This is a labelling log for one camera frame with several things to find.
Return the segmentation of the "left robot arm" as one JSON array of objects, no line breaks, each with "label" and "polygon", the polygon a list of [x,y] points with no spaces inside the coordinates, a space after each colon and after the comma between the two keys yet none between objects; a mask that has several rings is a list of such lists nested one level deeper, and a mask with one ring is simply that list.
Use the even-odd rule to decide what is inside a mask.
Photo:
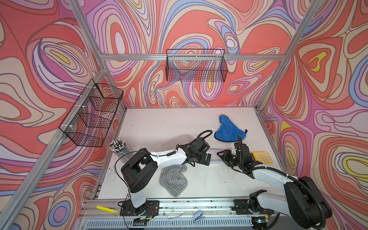
[{"label": "left robot arm", "polygon": [[196,164],[209,166],[211,155],[207,153],[210,145],[205,138],[198,136],[193,141],[177,145],[175,149],[162,152],[149,152],[146,148],[138,150],[121,168],[123,180],[130,192],[130,202],[136,209],[145,205],[147,199],[144,188],[156,171],[172,165]]}]

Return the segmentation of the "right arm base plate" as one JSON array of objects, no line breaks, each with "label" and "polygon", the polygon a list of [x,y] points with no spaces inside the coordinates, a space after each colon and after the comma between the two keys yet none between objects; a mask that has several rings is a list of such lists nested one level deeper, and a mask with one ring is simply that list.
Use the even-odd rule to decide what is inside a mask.
[{"label": "right arm base plate", "polygon": [[261,208],[255,199],[235,199],[232,211],[237,215],[273,215],[270,209]]}]

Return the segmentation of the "small blue-rimmed lunch box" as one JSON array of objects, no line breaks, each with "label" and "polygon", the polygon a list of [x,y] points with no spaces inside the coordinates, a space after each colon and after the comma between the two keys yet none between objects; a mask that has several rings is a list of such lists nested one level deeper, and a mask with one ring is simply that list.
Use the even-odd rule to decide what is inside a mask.
[{"label": "small blue-rimmed lunch box", "polygon": [[220,149],[210,148],[207,153],[211,155],[210,165],[219,164],[222,162],[221,158],[217,155]]}]

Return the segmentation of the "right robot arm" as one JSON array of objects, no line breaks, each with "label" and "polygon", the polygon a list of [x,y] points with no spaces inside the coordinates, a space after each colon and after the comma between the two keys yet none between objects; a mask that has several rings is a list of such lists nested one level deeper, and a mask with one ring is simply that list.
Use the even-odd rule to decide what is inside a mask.
[{"label": "right robot arm", "polygon": [[249,151],[246,144],[237,142],[234,149],[226,149],[217,156],[232,170],[262,181],[281,192],[275,195],[260,189],[249,195],[246,204],[235,202],[236,212],[259,214],[272,210],[293,218],[302,228],[322,230],[333,212],[315,182],[307,177],[294,177],[268,167]]}]

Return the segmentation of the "blue microfiber cloth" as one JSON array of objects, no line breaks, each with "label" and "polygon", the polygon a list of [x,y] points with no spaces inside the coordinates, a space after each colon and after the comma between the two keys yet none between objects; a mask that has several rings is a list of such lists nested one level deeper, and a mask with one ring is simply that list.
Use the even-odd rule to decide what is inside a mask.
[{"label": "blue microfiber cloth", "polygon": [[226,115],[219,116],[220,127],[215,132],[214,138],[221,142],[237,142],[244,140],[248,130],[239,129]]}]

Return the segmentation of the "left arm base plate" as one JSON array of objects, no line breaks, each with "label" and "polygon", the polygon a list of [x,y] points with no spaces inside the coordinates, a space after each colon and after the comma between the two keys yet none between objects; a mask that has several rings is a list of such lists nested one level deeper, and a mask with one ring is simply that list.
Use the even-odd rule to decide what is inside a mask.
[{"label": "left arm base plate", "polygon": [[142,206],[135,208],[130,199],[123,200],[117,204],[120,210],[120,216],[135,217],[135,216],[147,216],[155,217],[159,214],[160,201],[159,200],[147,200]]}]

